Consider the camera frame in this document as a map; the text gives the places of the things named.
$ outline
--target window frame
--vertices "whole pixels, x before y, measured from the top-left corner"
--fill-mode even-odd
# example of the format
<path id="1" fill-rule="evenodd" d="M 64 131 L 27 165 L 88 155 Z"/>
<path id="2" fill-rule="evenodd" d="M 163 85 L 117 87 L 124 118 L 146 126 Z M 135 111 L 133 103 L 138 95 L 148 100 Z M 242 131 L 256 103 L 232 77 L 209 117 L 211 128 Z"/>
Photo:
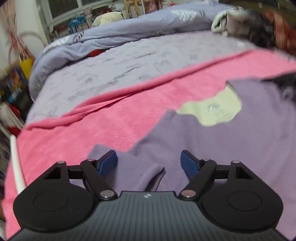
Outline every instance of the window frame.
<path id="1" fill-rule="evenodd" d="M 88 8 L 95 9 L 95 8 L 103 7 L 103 6 L 106 6 L 108 3 L 112 2 L 112 0 L 97 0 L 96 2 L 83 5 L 81 0 L 76 0 L 78 4 L 78 8 L 53 18 L 48 1 L 49 0 L 41 0 L 41 5 L 43 8 L 47 25 L 49 26 L 50 29 L 53 28 L 53 26 L 58 25 L 66 21 L 67 19 L 76 16 L 77 14 L 83 13 L 85 9 L 88 9 Z"/>

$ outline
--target lavender comforter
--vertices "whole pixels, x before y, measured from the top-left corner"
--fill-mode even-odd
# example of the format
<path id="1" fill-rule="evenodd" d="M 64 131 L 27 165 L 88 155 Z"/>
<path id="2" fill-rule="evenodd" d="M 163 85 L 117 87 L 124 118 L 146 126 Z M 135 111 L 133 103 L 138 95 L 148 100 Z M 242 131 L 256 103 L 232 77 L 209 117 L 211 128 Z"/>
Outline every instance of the lavender comforter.
<path id="1" fill-rule="evenodd" d="M 51 73 L 95 49 L 109 49 L 153 36 L 207 30 L 215 15 L 230 7 L 207 1 L 185 3 L 58 39 L 36 59 L 29 79 L 30 95 L 36 100 Z"/>
<path id="2" fill-rule="evenodd" d="M 95 95 L 254 48 L 249 41 L 224 37 L 210 30 L 126 43 L 52 73 L 35 100 L 26 123 L 60 117 Z"/>

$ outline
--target purple cloth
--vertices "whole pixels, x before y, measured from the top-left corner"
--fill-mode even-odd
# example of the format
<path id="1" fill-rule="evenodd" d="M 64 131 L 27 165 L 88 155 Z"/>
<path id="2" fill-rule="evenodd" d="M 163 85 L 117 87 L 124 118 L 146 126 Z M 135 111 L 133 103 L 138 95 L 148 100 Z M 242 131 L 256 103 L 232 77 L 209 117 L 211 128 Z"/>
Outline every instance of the purple cloth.
<path id="1" fill-rule="evenodd" d="M 99 159 L 110 150 L 103 145 L 95 145 L 87 158 Z M 164 174 L 164 166 L 145 157 L 135 157 L 126 152 L 117 151 L 117 167 L 106 182 L 118 195 L 121 191 L 156 191 Z M 84 188 L 82 180 L 70 180 L 72 184 Z"/>
<path id="2" fill-rule="evenodd" d="M 274 83 L 248 79 L 231 84 L 242 101 L 242 110 L 233 120 L 205 127 L 193 115 L 169 110 L 128 154 L 117 152 L 118 167 L 112 176 L 115 180 L 110 183 L 112 178 L 108 178 L 108 182 L 118 193 L 156 189 L 179 194 L 189 182 L 180 164 L 182 150 L 218 164 L 229 165 L 232 160 L 240 160 L 282 198 L 284 211 L 277 229 L 293 239 L 296 236 L 295 104 L 284 100 Z M 97 145 L 89 157 L 99 158 L 108 150 Z"/>

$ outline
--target red object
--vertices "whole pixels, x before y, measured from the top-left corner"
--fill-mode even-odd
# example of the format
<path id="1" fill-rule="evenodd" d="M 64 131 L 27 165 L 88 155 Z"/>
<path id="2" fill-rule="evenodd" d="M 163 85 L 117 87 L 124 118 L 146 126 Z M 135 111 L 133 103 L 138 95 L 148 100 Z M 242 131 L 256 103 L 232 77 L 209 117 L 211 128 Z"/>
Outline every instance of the red object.
<path id="1" fill-rule="evenodd" d="M 12 112 L 18 117 L 20 118 L 20 111 L 14 107 L 13 105 L 11 105 L 10 103 L 7 103 L 8 107 L 12 110 Z"/>
<path id="2" fill-rule="evenodd" d="M 17 127 L 7 127 L 7 130 L 10 132 L 10 134 L 15 135 L 16 137 L 20 134 L 20 129 Z"/>
<path id="3" fill-rule="evenodd" d="M 99 55 L 100 53 L 103 53 L 103 50 L 96 49 L 94 51 L 91 51 L 87 56 L 88 57 L 95 57 L 95 56 Z"/>

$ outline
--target white cable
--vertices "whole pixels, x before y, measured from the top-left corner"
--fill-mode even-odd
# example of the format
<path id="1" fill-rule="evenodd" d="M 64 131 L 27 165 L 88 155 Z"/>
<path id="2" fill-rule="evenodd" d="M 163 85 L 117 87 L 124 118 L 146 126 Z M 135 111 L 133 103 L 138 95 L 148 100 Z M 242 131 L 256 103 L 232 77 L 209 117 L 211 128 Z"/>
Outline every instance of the white cable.
<path id="1" fill-rule="evenodd" d="M 10 136 L 10 155 L 17 193 L 20 194 L 26 188 L 26 184 L 20 167 L 20 160 L 17 152 L 17 139 L 14 135 Z"/>

